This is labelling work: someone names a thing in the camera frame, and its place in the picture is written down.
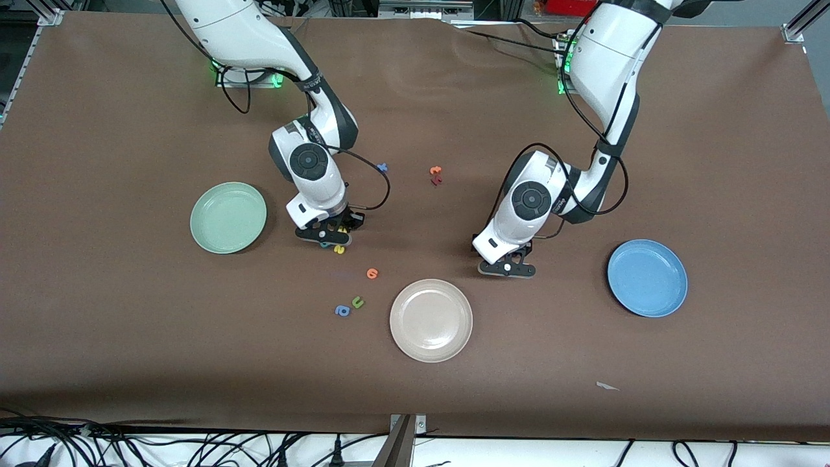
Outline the green plate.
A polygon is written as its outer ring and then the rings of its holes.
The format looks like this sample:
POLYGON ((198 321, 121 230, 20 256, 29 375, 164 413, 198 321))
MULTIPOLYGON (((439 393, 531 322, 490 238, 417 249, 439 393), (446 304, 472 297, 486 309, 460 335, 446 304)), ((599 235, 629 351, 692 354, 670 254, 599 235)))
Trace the green plate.
POLYGON ((214 254, 234 254, 252 245, 267 223, 267 205, 250 184, 225 182, 208 189, 191 210, 196 244, 214 254))

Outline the beige plate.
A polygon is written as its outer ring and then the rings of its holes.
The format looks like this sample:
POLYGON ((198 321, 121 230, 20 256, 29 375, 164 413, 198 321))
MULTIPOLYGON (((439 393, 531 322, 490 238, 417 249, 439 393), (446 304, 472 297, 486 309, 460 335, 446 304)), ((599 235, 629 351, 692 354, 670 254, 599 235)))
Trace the beige plate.
POLYGON ((389 314, 392 340, 403 354, 419 363, 444 363, 469 342, 473 313, 458 287, 428 278, 404 287, 389 314))

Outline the brown table cover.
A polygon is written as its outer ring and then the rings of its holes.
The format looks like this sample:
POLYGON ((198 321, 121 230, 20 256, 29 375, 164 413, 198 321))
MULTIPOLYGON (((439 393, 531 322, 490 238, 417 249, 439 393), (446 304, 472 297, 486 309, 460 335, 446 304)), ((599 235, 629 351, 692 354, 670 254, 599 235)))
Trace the brown table cover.
POLYGON ((443 435, 830 440, 830 121, 779 30, 662 31, 637 83, 625 201, 537 242, 531 279, 481 275, 471 240, 525 145, 589 163, 594 135, 551 60, 435 20, 314 19, 298 36, 358 121, 355 152, 392 183, 342 255, 294 236, 296 190, 267 151, 305 113, 293 85, 255 89, 238 113, 159 14, 72 12, 43 31, 0 130, 0 407, 278 431, 378 433, 419 412, 443 435), (214 254, 189 218, 225 182, 256 188, 267 223, 214 254), (641 317, 611 293, 608 260, 634 239, 687 270, 675 313, 641 317), (428 278, 473 313, 444 363, 407 357, 390 332, 398 293, 428 278))

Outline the blue plate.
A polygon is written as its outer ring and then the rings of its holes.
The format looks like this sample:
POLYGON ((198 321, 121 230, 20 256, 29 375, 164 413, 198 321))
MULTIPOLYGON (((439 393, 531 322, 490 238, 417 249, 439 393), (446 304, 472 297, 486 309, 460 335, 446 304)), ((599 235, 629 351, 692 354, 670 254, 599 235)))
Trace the blue plate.
POLYGON ((688 275, 675 252, 662 243, 634 239, 617 247, 606 278, 614 298, 641 317, 666 317, 687 298, 688 275))

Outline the grey metal strip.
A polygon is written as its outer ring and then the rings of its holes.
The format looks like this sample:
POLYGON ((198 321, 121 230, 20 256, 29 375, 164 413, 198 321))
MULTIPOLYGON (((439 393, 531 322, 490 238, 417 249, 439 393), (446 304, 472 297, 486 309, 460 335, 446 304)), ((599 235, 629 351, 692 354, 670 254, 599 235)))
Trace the grey metal strip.
POLYGON ((472 0, 379 0, 377 17, 383 19, 438 19, 473 21, 472 0))

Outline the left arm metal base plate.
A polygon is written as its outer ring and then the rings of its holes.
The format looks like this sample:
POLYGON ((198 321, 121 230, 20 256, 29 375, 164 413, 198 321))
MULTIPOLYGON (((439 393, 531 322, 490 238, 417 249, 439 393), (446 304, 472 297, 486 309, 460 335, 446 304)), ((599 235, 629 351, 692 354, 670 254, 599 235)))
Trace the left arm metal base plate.
POLYGON ((573 90, 569 74, 575 46, 573 45, 570 33, 573 33, 573 30, 558 33, 552 39, 552 46, 555 51, 560 51, 561 53, 567 51, 566 55, 558 55, 555 62, 558 72, 558 94, 560 95, 565 95, 568 91, 573 90))

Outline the metal bracket post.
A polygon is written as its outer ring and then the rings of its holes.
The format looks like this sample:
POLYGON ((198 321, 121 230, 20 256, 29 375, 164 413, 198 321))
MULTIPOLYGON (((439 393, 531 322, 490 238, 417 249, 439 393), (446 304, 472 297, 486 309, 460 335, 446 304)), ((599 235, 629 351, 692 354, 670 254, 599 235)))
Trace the metal bracket post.
POLYGON ((372 467, 412 467, 415 438, 426 430, 426 414, 392 414, 390 432, 372 467))

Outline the aluminium frame rail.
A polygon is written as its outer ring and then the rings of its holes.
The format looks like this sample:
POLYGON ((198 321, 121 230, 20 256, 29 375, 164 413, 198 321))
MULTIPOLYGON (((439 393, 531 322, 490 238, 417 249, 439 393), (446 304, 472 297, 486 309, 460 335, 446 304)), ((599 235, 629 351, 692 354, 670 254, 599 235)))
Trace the aluminium frame rail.
POLYGON ((788 23, 781 27, 785 42, 804 42, 804 32, 828 12, 830 12, 830 0, 810 0, 788 23))
POLYGON ((8 121, 43 30, 59 25, 64 15, 65 9, 53 0, 0 0, 0 130, 8 121))

